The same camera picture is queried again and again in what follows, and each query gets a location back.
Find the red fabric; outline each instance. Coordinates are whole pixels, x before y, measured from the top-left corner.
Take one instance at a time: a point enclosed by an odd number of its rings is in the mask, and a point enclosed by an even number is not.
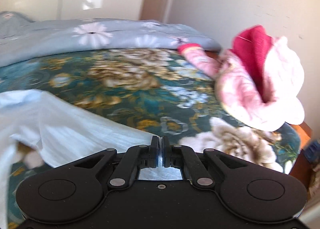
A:
[[[263,26],[257,25],[241,32],[234,39],[233,49],[230,50],[241,59],[261,96],[263,93],[263,65],[271,47],[272,37],[266,34]]]
[[[197,44],[197,43],[188,43],[188,44],[184,44],[184,45],[181,45],[178,47],[178,52],[180,54],[182,54],[182,52],[187,49],[187,48],[190,48],[190,47],[200,47],[201,48],[201,45],[200,44]]]

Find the white cloth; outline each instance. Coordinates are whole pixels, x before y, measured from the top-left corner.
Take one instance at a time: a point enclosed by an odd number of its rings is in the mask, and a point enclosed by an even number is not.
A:
[[[17,142],[36,149],[52,167],[106,148],[118,153],[134,145],[149,145],[153,134],[115,123],[73,106],[41,90],[0,93],[0,228],[7,229],[7,187]],[[180,170],[141,170],[139,179],[181,179]]]

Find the metal rivet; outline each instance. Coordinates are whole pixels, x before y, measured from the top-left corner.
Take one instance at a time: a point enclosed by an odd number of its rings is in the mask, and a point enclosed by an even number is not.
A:
[[[123,186],[125,184],[125,180],[122,178],[113,178],[110,180],[110,184],[112,186]]]
[[[158,189],[165,189],[165,188],[166,188],[166,185],[163,185],[163,184],[158,185]]]
[[[210,186],[213,183],[213,180],[208,177],[202,177],[197,180],[197,183],[201,186]]]

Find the white flower pattern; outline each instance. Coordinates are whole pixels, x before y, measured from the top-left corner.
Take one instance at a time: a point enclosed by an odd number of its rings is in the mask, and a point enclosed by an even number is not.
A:
[[[182,123],[179,120],[173,119],[171,117],[168,116],[164,116],[160,118],[161,121],[161,131],[164,133],[168,133],[168,134],[172,134],[172,135],[178,135],[178,134],[182,134],[183,132],[188,131],[188,125],[186,123]],[[168,127],[167,122],[174,122],[177,125],[180,126],[180,130],[175,130],[175,131],[171,131]]]
[[[179,144],[193,148],[202,153],[204,149],[213,148],[243,160],[283,172],[276,162],[276,154],[269,143],[262,139],[256,130],[248,127],[233,127],[224,120],[210,118],[211,131],[202,132],[195,137],[184,137]]]
[[[71,82],[71,77],[67,73],[61,73],[55,75],[50,81],[49,84],[52,87],[64,87],[69,85]]]
[[[163,86],[161,88],[180,98],[182,102],[178,104],[179,108],[191,108],[196,103],[204,104],[209,98],[207,94],[190,91],[183,87]]]
[[[169,66],[169,61],[173,60],[170,58],[170,53],[161,49],[126,49],[119,54],[137,65]]]
[[[284,173],[289,174],[293,167],[292,161],[287,161],[284,165]]]
[[[204,75],[203,73],[199,72],[198,69],[196,69],[193,65],[188,63],[184,59],[178,59],[176,60],[178,64],[180,64],[182,67],[169,67],[174,72],[178,73],[181,76],[194,78],[194,79],[200,79],[200,80],[211,80],[208,76]]]
[[[160,46],[158,38],[148,34],[137,37],[135,43],[137,48],[159,48]]]
[[[107,27],[100,23],[82,24],[79,27],[74,28],[74,32],[77,34],[73,37],[81,36],[79,44],[90,44],[94,49],[101,49],[105,45],[110,43],[110,39],[113,35],[106,32]]]
[[[146,22],[146,23],[142,24],[142,26],[146,27],[146,28],[153,28],[155,26],[161,26],[161,24],[155,23],[155,22]]]

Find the green floral bedspread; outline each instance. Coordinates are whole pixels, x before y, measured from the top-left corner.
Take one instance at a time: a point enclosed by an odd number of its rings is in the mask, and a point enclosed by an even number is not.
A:
[[[214,82],[176,51],[123,49],[67,53],[31,59],[0,68],[0,92],[41,89],[115,122],[168,136],[172,144],[183,137],[210,132],[210,118],[244,126],[217,102]],[[300,139],[284,124],[268,141],[284,168],[294,161]],[[29,171],[23,163],[12,168],[9,188],[9,227],[21,222],[15,189]]]

